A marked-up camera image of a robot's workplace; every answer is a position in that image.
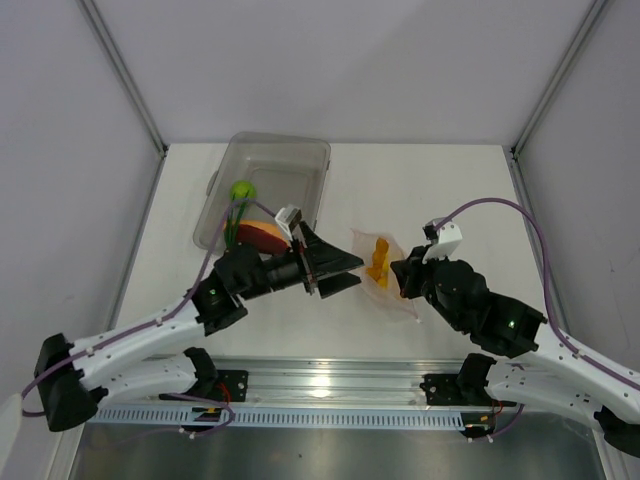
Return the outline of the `yellow chicken toy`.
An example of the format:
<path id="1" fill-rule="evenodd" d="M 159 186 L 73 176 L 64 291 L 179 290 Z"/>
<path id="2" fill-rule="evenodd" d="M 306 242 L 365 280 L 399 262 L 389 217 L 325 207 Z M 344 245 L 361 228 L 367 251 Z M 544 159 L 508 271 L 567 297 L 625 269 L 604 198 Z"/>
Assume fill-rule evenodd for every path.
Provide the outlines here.
<path id="1" fill-rule="evenodd" d="M 367 275 L 384 290 L 388 288 L 388 253 L 388 241 L 383 237 L 378 237 L 374 252 L 371 255 L 371 265 L 366 269 Z"/>

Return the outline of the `clear zip top bag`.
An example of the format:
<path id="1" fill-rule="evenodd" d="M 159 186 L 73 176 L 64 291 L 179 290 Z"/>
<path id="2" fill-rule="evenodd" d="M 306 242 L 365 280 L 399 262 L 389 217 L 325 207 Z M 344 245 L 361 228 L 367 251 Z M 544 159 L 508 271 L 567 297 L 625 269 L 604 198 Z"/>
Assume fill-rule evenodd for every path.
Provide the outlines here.
<path id="1" fill-rule="evenodd" d="M 368 233 L 352 229 L 351 252 L 360 257 L 364 266 L 356 274 L 361 279 L 364 294 L 390 322 L 419 321 L 412 300 L 401 296 L 391 263 L 406 258 L 396 240 L 386 233 Z"/>

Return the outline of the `red yellow mango slice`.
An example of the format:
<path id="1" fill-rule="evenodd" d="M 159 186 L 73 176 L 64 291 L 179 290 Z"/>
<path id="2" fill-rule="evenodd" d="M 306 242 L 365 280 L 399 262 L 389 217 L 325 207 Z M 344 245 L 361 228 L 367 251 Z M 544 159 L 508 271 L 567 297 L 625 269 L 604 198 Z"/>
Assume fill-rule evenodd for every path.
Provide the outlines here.
<path id="1" fill-rule="evenodd" d="M 281 254 L 289 248 L 288 241 L 277 226 L 255 220 L 240 222 L 236 241 L 253 246 L 260 253 L 268 255 Z"/>

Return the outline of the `green onion stalks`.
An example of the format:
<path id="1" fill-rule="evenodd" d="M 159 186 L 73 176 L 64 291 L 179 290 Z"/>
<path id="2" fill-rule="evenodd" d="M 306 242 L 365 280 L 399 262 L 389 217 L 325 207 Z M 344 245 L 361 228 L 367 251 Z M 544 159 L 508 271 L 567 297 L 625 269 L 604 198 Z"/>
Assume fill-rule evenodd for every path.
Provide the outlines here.
<path id="1" fill-rule="evenodd" d="M 234 206 L 227 215 L 224 230 L 224 241 L 227 248 L 231 248 L 236 243 L 240 222 L 249 205 L 250 203 L 248 201 L 240 202 Z"/>

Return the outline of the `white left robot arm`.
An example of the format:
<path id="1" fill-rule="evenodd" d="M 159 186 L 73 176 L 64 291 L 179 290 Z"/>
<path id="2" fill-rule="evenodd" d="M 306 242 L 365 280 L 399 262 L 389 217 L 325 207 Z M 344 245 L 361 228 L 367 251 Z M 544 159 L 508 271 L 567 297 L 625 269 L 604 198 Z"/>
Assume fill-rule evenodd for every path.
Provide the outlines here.
<path id="1" fill-rule="evenodd" d="M 41 416 L 52 432 L 75 428 L 107 405 L 146 396 L 204 400 L 218 371 L 194 342 L 247 316 L 244 302 L 301 285 L 328 298 L 359 284 L 363 260 L 318 237 L 306 224 L 267 256 L 239 243 L 172 305 L 127 327 L 69 340 L 46 338 L 34 369 Z"/>

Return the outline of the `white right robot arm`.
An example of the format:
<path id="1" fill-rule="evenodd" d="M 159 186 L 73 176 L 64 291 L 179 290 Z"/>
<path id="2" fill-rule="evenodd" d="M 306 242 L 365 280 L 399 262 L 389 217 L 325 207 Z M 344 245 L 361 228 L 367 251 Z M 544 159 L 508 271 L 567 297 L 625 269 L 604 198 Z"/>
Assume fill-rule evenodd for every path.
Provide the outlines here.
<path id="1" fill-rule="evenodd" d="M 593 428 L 639 454 L 639 374 L 553 327 L 541 312 L 488 289 L 462 260 L 428 259 L 416 247 L 391 263 L 402 297 L 423 298 L 479 352 L 456 375 L 427 374 L 430 405 L 503 403 L 544 409 Z"/>

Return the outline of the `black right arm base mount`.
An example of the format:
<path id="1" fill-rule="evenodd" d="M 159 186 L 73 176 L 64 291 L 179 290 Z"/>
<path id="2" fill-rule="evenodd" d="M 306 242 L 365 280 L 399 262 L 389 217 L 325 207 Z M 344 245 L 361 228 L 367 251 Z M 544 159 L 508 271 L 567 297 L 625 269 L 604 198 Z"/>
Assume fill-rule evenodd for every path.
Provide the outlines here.
<path id="1" fill-rule="evenodd" d="M 458 373 L 425 374 L 419 388 L 430 406 L 491 407 L 494 399 L 486 391 L 487 377 L 496 364 L 492 357 L 471 353 Z"/>

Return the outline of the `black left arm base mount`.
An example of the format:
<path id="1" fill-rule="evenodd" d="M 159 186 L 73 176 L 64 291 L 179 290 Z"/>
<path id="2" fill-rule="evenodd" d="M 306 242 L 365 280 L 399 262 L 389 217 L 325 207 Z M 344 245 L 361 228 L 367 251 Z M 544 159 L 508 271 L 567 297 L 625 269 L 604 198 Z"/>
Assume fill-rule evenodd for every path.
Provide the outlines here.
<path id="1" fill-rule="evenodd" d="M 225 403 L 246 401 L 249 386 L 249 372 L 246 370 L 220 370 L 216 382 L 204 395 L 207 398 Z"/>

